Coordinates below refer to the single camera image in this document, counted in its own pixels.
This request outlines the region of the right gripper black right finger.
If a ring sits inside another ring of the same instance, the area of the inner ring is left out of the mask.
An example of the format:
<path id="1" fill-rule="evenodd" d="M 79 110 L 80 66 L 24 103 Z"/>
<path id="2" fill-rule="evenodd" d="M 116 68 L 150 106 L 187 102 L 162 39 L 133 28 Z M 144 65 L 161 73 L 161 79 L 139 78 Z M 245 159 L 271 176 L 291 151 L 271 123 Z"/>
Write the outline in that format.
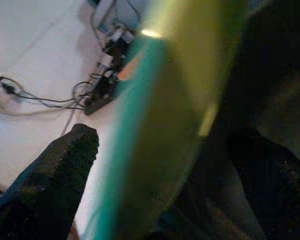
<path id="1" fill-rule="evenodd" d="M 227 139 L 246 200 L 268 240 L 300 240 L 300 160 L 254 128 Z"/>

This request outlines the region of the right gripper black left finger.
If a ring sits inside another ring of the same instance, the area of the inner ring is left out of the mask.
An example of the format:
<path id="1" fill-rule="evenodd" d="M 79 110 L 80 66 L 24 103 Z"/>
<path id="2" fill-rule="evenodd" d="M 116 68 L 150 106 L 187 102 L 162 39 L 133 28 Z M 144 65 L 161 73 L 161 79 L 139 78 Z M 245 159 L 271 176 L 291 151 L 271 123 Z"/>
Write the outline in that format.
<path id="1" fill-rule="evenodd" d="M 67 239 L 98 148 L 83 123 L 52 141 L 0 197 L 0 240 Z"/>

